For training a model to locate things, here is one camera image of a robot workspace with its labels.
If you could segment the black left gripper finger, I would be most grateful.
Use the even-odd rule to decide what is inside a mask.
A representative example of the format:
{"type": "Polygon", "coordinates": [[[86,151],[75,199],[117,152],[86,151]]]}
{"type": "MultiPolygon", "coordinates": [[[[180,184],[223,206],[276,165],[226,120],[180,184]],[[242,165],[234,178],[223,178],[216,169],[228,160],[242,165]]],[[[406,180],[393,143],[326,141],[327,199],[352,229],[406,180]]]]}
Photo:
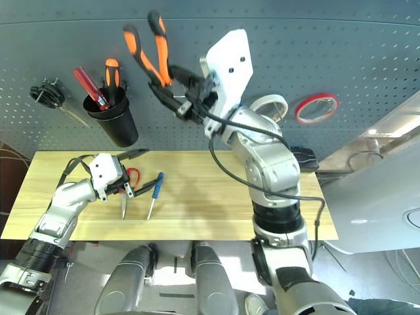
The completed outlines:
{"type": "Polygon", "coordinates": [[[150,150],[149,149],[134,149],[134,150],[129,150],[129,151],[125,151],[122,152],[120,154],[117,155],[118,160],[123,161],[124,159],[133,159],[133,158],[137,158],[143,154],[148,153],[150,150]]]}
{"type": "Polygon", "coordinates": [[[133,197],[140,196],[145,194],[146,192],[150,191],[158,182],[158,179],[151,180],[142,185],[142,187],[138,190],[133,191],[133,197]]]}

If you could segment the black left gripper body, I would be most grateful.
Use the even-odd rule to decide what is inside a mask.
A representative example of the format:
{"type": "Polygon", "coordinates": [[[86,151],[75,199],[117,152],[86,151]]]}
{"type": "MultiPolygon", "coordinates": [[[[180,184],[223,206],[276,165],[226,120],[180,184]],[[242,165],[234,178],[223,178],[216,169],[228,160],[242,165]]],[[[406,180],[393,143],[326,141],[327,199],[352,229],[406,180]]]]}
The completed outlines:
{"type": "Polygon", "coordinates": [[[108,185],[106,195],[109,196],[111,194],[118,194],[122,192],[126,193],[128,198],[134,197],[134,192],[130,185],[130,177],[126,169],[123,169],[121,178],[108,185]]]}

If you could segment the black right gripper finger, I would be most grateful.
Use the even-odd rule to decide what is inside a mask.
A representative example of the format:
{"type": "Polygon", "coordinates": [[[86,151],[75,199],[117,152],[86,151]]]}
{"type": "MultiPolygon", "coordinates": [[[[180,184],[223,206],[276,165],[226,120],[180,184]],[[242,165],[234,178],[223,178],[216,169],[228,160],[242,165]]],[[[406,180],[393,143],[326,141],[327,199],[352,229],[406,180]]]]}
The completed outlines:
{"type": "Polygon", "coordinates": [[[149,82],[148,86],[162,105],[171,110],[174,114],[178,114],[178,110],[182,106],[182,103],[173,96],[173,93],[169,89],[155,85],[152,82],[149,82]]]}
{"type": "Polygon", "coordinates": [[[190,70],[177,65],[169,66],[170,74],[175,81],[178,81],[185,87],[192,87],[201,81],[201,77],[191,72],[190,70]]]}

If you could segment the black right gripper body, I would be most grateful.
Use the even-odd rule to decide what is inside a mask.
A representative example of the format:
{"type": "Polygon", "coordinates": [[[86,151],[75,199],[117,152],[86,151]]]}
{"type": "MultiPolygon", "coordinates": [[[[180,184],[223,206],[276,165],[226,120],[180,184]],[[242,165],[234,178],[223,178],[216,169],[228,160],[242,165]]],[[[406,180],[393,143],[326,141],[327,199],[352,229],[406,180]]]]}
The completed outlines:
{"type": "Polygon", "coordinates": [[[213,91],[216,87],[216,79],[214,77],[187,77],[178,79],[178,82],[186,88],[184,95],[187,109],[182,114],[182,118],[194,123],[203,123],[210,107],[217,100],[217,94],[213,91]]]}

